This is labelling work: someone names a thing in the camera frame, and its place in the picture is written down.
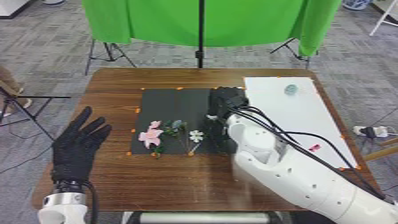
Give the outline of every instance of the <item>robot wrist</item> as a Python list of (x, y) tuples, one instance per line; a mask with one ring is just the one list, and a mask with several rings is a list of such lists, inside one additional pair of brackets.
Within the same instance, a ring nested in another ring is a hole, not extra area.
[(58, 180), (53, 184), (53, 193), (81, 193), (83, 194), (83, 185), (79, 181), (74, 180)]
[(85, 194), (65, 192), (47, 195), (42, 201), (42, 208), (56, 205), (85, 205)]

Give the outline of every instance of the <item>green backdrop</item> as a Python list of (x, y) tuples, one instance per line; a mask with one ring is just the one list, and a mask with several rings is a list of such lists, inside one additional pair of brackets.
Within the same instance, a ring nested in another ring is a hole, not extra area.
[[(340, 0), (205, 0), (205, 47), (294, 37), (300, 55), (317, 50)], [(83, 0), (94, 39), (131, 38), (197, 46), (198, 0)]]

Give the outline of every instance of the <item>black glove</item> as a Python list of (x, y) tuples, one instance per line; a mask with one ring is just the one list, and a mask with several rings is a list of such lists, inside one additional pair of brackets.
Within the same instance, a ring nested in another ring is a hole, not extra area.
[(88, 180), (95, 150), (99, 149), (111, 130), (110, 125), (99, 128), (104, 124), (102, 117), (81, 128), (90, 113), (92, 109), (85, 107), (51, 145), (53, 182), (60, 180), (83, 182)]

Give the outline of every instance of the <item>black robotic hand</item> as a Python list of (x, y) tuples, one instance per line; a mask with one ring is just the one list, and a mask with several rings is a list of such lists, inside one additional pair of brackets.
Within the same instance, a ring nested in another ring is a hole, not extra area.
[(239, 88), (218, 87), (209, 90), (207, 96), (207, 115), (225, 119), (230, 109), (248, 105), (245, 91)]
[(90, 113), (92, 109), (85, 107), (51, 145), (53, 182), (62, 180), (83, 182), (88, 180), (95, 150), (99, 149), (111, 130), (110, 125), (101, 127), (104, 124), (102, 117), (81, 128)]

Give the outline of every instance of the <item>white sheet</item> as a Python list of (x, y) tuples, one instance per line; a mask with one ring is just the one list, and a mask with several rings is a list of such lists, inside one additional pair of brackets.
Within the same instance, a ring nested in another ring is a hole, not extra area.
[[(285, 86), (291, 84), (298, 87), (293, 96), (284, 93)], [(316, 93), (310, 78), (246, 77), (245, 88), (250, 105), (261, 109), (284, 131), (309, 132), (323, 136), (333, 143), (355, 167), (356, 162), (340, 138), (326, 106)], [(319, 144), (321, 148), (314, 155), (335, 168), (346, 168), (346, 164), (321, 139), (300, 135), (291, 137), (300, 142), (303, 148), (310, 148), (314, 144)]]

